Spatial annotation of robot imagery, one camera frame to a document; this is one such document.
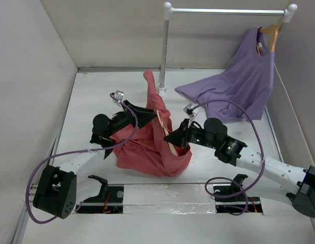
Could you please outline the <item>light wooden hanger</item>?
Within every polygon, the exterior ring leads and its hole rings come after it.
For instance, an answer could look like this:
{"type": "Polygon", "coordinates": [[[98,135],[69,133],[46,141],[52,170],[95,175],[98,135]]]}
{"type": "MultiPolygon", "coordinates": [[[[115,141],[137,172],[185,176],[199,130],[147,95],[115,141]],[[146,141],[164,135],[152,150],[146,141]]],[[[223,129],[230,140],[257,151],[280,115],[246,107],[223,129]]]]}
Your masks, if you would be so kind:
{"type": "MultiPolygon", "coordinates": [[[[163,129],[164,135],[165,135],[165,136],[168,136],[168,135],[169,135],[169,130],[168,130],[168,128],[164,125],[164,123],[163,123],[163,121],[162,121],[162,119],[161,119],[161,117],[160,117],[160,111],[157,110],[157,111],[156,111],[156,114],[157,114],[159,123],[160,123],[160,125],[161,125],[161,127],[162,127],[162,129],[163,129]]],[[[177,151],[176,151],[176,149],[175,149],[175,147],[174,147],[173,144],[171,144],[171,143],[168,142],[168,147],[169,147],[169,149],[170,149],[170,151],[172,152],[173,155],[178,156],[178,153],[177,153],[177,151]]]]}

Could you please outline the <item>red t shirt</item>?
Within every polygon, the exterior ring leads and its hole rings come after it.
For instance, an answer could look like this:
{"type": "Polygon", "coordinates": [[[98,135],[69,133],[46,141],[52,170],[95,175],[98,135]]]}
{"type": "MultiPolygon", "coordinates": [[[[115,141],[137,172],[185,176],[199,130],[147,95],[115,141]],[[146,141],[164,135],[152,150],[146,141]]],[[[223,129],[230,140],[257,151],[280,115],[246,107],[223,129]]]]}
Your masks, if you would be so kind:
{"type": "MultiPolygon", "coordinates": [[[[145,71],[144,79],[148,84],[146,107],[155,113],[157,110],[160,111],[160,117],[170,134],[173,131],[170,112],[157,93],[153,72],[145,71]]],[[[143,128],[137,129],[125,144],[113,149],[117,166],[158,177],[180,175],[191,160],[190,147],[183,149],[174,146],[178,153],[178,156],[175,156],[170,151],[168,142],[163,140],[164,137],[163,129],[156,117],[143,128]]]]}

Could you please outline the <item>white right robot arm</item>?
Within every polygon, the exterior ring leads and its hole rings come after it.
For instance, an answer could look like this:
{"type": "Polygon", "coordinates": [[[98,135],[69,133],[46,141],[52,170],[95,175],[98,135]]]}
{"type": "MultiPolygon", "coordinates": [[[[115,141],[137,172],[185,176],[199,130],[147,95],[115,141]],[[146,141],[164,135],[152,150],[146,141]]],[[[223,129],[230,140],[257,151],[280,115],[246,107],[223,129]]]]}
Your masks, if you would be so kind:
{"type": "Polygon", "coordinates": [[[227,127],[216,118],[207,119],[203,126],[185,119],[164,141],[182,149],[191,143],[211,148],[219,161],[257,173],[252,179],[237,174],[224,190],[207,190],[216,201],[243,201],[256,195],[289,204],[304,216],[315,218],[315,166],[305,169],[265,157],[262,151],[228,136],[227,127]]]}

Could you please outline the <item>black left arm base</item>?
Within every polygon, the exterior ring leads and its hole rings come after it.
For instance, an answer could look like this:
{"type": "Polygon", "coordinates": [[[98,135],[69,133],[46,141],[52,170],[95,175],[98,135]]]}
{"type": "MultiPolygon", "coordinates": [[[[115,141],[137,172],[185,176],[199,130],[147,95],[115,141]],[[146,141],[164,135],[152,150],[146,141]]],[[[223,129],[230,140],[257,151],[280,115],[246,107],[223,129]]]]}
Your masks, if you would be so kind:
{"type": "Polygon", "coordinates": [[[124,185],[109,185],[106,179],[96,175],[90,175],[88,179],[99,183],[99,191],[77,204],[75,212],[78,214],[122,214],[124,185]]]}

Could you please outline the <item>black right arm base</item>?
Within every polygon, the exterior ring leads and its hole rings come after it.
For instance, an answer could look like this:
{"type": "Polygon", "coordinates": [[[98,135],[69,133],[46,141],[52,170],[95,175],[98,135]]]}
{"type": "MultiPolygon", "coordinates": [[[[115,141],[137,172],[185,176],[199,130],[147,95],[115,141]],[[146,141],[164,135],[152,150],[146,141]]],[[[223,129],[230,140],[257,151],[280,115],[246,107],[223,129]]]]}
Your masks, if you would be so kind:
{"type": "MultiPolygon", "coordinates": [[[[239,192],[241,189],[232,182],[216,182],[212,184],[214,194],[230,195],[239,192]]],[[[237,215],[241,213],[246,206],[246,198],[243,194],[232,198],[212,197],[215,200],[215,209],[217,214],[227,213],[237,215]]],[[[259,197],[247,196],[247,210],[245,213],[263,213],[261,200],[259,197]]]]}

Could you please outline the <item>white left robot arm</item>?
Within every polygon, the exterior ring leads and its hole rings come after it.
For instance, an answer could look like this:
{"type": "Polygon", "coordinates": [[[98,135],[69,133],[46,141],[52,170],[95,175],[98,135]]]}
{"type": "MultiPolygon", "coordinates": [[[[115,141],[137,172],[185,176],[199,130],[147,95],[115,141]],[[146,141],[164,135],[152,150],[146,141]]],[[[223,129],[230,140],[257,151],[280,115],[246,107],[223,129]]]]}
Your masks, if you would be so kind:
{"type": "Polygon", "coordinates": [[[128,142],[138,129],[154,118],[152,109],[121,103],[123,111],[113,118],[98,114],[93,119],[93,148],[80,150],[74,157],[59,165],[47,165],[41,174],[33,199],[33,207],[54,218],[65,219],[77,204],[89,198],[106,200],[109,194],[108,181],[95,174],[95,168],[113,151],[128,142]]]}

